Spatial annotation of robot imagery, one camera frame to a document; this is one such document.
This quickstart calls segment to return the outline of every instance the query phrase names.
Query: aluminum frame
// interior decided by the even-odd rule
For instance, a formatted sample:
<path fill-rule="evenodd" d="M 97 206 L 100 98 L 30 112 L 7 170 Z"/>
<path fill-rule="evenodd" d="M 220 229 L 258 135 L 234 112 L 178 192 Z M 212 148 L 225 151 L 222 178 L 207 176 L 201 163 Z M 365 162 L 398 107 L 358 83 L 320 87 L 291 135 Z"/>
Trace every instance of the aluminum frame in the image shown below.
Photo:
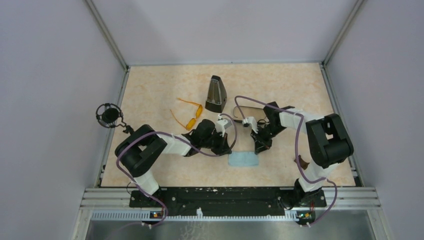
<path fill-rule="evenodd" d="M 83 0 L 86 3 L 87 8 L 89 9 L 91 15 L 93 16 L 94 21 L 96 22 L 98 29 L 102 33 L 104 39 L 109 45 L 110 50 L 119 61 L 120 65 L 125 71 L 125 77 L 122 81 L 122 87 L 119 92 L 119 97 L 117 100 L 117 105 L 121 106 L 122 99 L 124 96 L 125 87 L 127 84 L 130 67 L 127 65 L 123 55 L 121 54 L 116 42 L 114 41 L 111 33 L 109 32 L 106 24 L 104 23 L 100 13 L 98 12 L 93 0 Z M 325 59 L 320 63 L 321 73 L 327 88 L 328 96 L 330 98 L 331 105 L 334 111 L 341 115 L 343 118 L 343 113 L 339 106 L 337 96 L 333 91 L 333 84 L 331 78 L 327 71 L 327 65 L 331 61 L 334 53 L 337 51 L 338 47 L 342 43 L 347 32 L 349 32 L 350 27 L 352 26 L 356 16 L 360 10 L 364 7 L 367 0 L 357 0 L 352 11 L 350 12 L 348 18 L 346 19 L 340 33 L 337 35 L 334 43 L 332 44 L 328 54 Z M 108 132 L 107 141 L 103 149 L 103 159 L 100 168 L 106 164 L 109 148 L 111 146 L 113 129 Z M 353 171 L 354 177 L 358 176 L 360 179 L 361 170 L 358 166 L 357 161 L 355 160 L 355 154 L 349 158 L 351 164 L 351 169 Z M 96 179 L 94 186 L 98 185 L 100 178 Z M 283 190 L 291 189 L 290 187 L 282 187 Z M 329 187 L 324 187 L 324 194 L 327 200 L 327 205 L 333 200 L 334 189 Z M 127 193 L 126 188 L 87 188 L 82 197 L 81 205 L 79 208 L 77 220 L 74 227 L 73 240 L 85 240 L 87 231 L 89 228 L 90 220 L 93 214 L 96 211 L 140 211 L 135 210 L 129 207 L 130 195 Z M 308 208 L 297 207 L 293 211 L 303 211 L 308 210 Z M 335 202 L 333 210 L 339 211 L 355 211 L 355 210 L 367 210 L 368 216 L 371 222 L 371 227 L 374 231 L 375 238 L 377 240 L 392 240 L 392 234 L 389 228 L 389 225 L 384 216 L 380 200 L 378 198 L 377 192 L 374 187 L 339 187 L 337 201 Z M 264 217 L 266 221 L 278 221 L 278 218 L 269 219 Z"/>

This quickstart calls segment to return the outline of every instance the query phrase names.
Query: gray wall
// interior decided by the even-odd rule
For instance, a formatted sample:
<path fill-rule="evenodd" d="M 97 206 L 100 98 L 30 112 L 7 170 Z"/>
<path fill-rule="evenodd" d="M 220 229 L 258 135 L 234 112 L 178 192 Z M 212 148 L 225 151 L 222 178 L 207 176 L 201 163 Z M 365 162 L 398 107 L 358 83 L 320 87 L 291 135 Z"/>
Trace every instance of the gray wall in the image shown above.
<path fill-rule="evenodd" d="M 356 0 L 94 0 L 130 65 L 321 61 Z"/>
<path fill-rule="evenodd" d="M 0 239 L 70 239 L 123 71 L 82 0 L 0 3 Z"/>
<path fill-rule="evenodd" d="M 397 239 L 422 239 L 424 1 L 368 1 L 329 66 L 363 179 Z"/>

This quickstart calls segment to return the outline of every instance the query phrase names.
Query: metronome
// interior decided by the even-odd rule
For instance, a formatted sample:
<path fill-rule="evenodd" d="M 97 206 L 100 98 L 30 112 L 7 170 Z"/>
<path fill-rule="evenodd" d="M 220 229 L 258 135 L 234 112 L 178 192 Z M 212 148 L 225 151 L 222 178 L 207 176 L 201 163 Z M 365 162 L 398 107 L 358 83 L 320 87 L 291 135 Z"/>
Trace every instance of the metronome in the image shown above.
<path fill-rule="evenodd" d="M 204 108 L 214 113 L 222 113 L 227 103 L 227 91 L 219 76 L 213 75 L 210 79 L 209 91 L 207 92 Z"/>

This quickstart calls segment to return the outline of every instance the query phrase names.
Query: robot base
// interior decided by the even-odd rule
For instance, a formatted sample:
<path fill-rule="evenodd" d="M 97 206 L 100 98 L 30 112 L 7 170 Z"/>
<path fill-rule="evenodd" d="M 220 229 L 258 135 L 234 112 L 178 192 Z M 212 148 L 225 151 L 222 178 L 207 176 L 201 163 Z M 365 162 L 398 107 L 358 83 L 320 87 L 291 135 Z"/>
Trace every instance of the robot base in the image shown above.
<path fill-rule="evenodd" d="M 282 216 L 281 203 L 290 202 L 299 195 L 293 189 L 280 187 L 162 187 L 154 196 L 168 208 L 169 216 L 195 216 L 201 208 L 204 216 Z M 322 190 L 308 195 L 292 207 L 326 207 Z M 131 192 L 130 208 L 161 208 L 138 190 Z"/>

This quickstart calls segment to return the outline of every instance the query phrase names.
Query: blue sponge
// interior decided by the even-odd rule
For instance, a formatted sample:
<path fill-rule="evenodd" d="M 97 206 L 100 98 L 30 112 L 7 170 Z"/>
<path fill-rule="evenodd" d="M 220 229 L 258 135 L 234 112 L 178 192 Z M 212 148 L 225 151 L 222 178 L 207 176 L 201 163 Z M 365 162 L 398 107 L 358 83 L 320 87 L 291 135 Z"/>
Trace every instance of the blue sponge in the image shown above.
<path fill-rule="evenodd" d="M 232 167 L 253 167 L 259 165 L 259 158 L 253 151 L 233 151 L 228 155 L 228 164 Z"/>

